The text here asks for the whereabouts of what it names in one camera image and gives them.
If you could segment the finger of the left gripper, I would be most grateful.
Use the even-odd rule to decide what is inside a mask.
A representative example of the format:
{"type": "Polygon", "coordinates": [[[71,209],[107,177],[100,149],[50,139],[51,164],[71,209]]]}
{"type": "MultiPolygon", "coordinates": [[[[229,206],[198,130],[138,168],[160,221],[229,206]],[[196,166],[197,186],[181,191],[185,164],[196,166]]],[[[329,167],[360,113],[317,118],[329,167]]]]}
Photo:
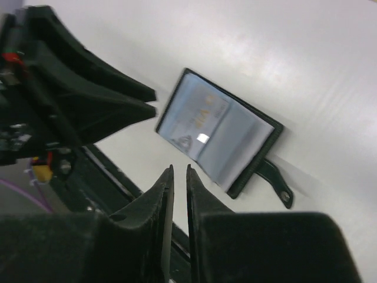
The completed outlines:
{"type": "Polygon", "coordinates": [[[143,102],[92,83],[64,64],[29,65],[32,140],[43,146],[85,146],[156,116],[143,102]]]}
{"type": "Polygon", "coordinates": [[[143,102],[156,101],[155,91],[123,74],[87,50],[48,5],[27,8],[32,33],[80,77],[143,102]]]}

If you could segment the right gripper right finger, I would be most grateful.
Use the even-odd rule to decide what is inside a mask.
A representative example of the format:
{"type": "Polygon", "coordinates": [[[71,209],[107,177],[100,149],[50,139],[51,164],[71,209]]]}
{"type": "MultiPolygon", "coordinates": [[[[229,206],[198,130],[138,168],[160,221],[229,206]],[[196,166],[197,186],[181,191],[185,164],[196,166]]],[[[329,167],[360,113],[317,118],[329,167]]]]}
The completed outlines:
{"type": "Polygon", "coordinates": [[[326,214],[236,213],[188,167],[193,282],[361,282],[338,225],[326,214]]]}

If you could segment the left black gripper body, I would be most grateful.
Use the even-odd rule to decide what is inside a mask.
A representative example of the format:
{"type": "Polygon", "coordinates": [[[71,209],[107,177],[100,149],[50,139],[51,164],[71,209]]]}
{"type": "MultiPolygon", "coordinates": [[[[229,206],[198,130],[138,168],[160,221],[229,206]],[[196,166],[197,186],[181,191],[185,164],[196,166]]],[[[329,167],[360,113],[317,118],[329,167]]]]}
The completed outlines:
{"type": "Polygon", "coordinates": [[[54,11],[16,11],[1,28],[1,164],[82,146],[82,45],[54,11]]]}

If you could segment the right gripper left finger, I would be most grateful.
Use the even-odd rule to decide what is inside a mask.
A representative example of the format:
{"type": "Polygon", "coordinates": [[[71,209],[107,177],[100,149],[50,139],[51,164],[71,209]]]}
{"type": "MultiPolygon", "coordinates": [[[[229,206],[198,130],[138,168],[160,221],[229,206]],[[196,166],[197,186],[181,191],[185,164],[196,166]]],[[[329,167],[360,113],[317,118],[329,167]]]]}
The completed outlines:
{"type": "Polygon", "coordinates": [[[168,282],[174,170],[111,216],[1,217],[2,282],[168,282]]]}

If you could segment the black leather card holder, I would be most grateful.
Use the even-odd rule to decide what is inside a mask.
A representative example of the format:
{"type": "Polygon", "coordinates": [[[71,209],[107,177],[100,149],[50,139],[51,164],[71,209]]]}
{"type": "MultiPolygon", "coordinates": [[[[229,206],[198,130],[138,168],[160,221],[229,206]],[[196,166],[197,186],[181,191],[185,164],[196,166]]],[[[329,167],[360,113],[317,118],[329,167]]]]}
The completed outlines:
{"type": "Polygon", "coordinates": [[[248,181],[250,180],[250,178],[254,174],[257,174],[257,175],[259,175],[260,177],[262,177],[265,181],[267,181],[272,186],[273,190],[277,194],[277,197],[280,199],[280,201],[283,203],[283,205],[287,209],[290,209],[293,206],[293,202],[294,202],[294,199],[295,199],[294,194],[293,194],[292,190],[288,187],[287,183],[285,182],[284,178],[282,177],[282,174],[280,173],[280,171],[277,168],[277,166],[274,165],[266,157],[267,154],[268,154],[268,152],[270,152],[270,150],[272,149],[272,147],[274,146],[274,144],[279,139],[280,135],[283,133],[283,131],[285,129],[284,125],[282,123],[278,122],[277,120],[271,118],[270,116],[268,116],[264,112],[262,112],[262,111],[258,110],[257,108],[253,107],[251,104],[247,103],[246,101],[242,100],[241,98],[237,97],[236,95],[232,94],[231,92],[229,92],[229,91],[221,88],[219,85],[211,82],[210,80],[208,80],[207,78],[203,77],[199,73],[197,73],[197,72],[195,72],[195,71],[193,71],[193,70],[191,70],[189,68],[185,68],[183,70],[182,75],[179,78],[179,80],[177,82],[177,85],[176,85],[176,87],[175,87],[175,89],[174,89],[174,91],[173,91],[173,93],[172,93],[172,95],[171,95],[171,97],[170,97],[167,105],[166,105],[166,108],[165,108],[163,114],[160,117],[160,120],[159,120],[158,125],[156,127],[156,133],[158,133],[158,130],[159,130],[160,126],[161,126],[161,121],[166,116],[166,112],[167,112],[168,108],[171,105],[171,101],[172,101],[172,99],[175,96],[176,88],[180,85],[180,82],[181,82],[181,79],[182,79],[183,75],[185,75],[187,73],[193,73],[193,74],[199,76],[204,81],[210,83],[211,85],[215,86],[220,91],[224,92],[226,95],[228,95],[231,98],[235,99],[242,106],[244,106],[245,108],[247,108],[248,110],[250,110],[252,113],[254,113],[258,117],[260,117],[262,120],[264,120],[265,122],[267,122],[271,126],[273,126],[273,131],[268,136],[268,138],[265,140],[265,142],[262,145],[261,149],[256,153],[255,157],[252,158],[252,160],[246,165],[245,169],[243,169],[241,171],[241,173],[236,178],[236,180],[231,184],[229,190],[224,191],[219,185],[217,185],[217,186],[221,190],[223,190],[224,192],[226,192],[232,199],[236,199],[239,196],[239,194],[242,192],[242,190],[246,187],[246,185],[247,185],[248,181]]]}

